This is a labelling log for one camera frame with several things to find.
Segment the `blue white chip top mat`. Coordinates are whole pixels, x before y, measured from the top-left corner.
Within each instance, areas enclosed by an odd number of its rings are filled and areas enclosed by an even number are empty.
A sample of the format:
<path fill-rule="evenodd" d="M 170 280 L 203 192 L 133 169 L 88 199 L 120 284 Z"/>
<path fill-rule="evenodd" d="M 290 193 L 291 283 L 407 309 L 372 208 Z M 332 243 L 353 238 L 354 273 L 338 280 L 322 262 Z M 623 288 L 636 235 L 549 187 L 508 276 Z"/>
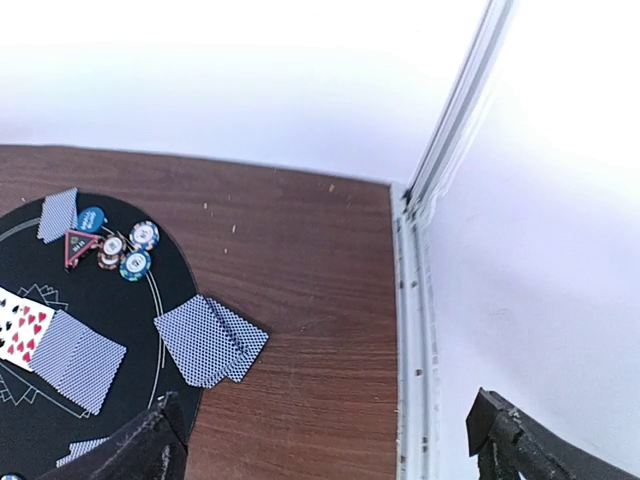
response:
<path fill-rule="evenodd" d="M 136 223 L 130 233 L 129 241 L 134 250 L 152 250 L 160 240 L 157 225 L 149 220 Z"/>

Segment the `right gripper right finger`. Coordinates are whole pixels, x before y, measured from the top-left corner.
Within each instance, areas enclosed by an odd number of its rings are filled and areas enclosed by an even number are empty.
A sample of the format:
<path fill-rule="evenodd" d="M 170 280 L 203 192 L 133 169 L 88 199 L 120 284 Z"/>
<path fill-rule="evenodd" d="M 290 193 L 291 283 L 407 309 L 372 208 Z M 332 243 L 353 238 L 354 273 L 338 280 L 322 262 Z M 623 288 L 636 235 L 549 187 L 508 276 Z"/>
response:
<path fill-rule="evenodd" d="M 635 477 L 563 440 L 492 390 L 478 390 L 466 429 L 481 480 Z"/>

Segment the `blue small blind button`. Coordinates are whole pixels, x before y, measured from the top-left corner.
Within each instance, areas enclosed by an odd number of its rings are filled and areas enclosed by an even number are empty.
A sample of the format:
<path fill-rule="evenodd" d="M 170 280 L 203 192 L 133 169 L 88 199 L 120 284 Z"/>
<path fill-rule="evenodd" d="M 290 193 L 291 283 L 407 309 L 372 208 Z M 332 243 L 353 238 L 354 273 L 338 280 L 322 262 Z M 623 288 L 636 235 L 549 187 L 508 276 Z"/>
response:
<path fill-rule="evenodd" d="M 96 234 L 107 222 L 104 210 L 98 206 L 91 206 L 78 215 L 76 229 L 81 232 Z"/>

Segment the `green blue chip top mat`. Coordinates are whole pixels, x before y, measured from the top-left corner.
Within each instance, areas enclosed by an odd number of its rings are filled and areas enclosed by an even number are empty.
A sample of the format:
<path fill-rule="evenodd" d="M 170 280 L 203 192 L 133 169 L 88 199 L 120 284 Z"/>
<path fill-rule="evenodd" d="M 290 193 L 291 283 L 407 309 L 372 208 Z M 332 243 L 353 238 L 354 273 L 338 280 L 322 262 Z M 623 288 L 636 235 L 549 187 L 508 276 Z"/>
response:
<path fill-rule="evenodd" d="M 150 271 L 152 259 L 150 254 L 144 250 L 129 252 L 120 263 L 119 273 L 121 277 L 129 282 L 137 282 L 144 278 Z"/>

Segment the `blue backed card deck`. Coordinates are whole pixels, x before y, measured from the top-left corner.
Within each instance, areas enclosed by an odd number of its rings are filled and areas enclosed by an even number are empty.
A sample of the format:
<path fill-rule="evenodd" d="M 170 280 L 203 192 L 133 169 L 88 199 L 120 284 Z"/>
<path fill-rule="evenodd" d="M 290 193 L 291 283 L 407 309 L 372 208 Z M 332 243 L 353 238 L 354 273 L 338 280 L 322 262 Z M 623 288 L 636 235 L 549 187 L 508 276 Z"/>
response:
<path fill-rule="evenodd" d="M 241 382 L 269 340 L 265 330 L 200 294 L 154 325 L 185 382 L 199 388 Z"/>

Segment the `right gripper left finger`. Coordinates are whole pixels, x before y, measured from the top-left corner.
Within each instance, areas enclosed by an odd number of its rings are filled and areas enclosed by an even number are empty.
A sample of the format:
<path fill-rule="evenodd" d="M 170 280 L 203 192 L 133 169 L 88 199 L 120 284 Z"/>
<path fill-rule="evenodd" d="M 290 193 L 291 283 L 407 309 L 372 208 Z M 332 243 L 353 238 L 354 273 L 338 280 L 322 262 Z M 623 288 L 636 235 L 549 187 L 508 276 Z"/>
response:
<path fill-rule="evenodd" d="M 167 392 L 105 442 L 43 479 L 182 480 L 188 457 L 184 415 L 175 392 Z"/>

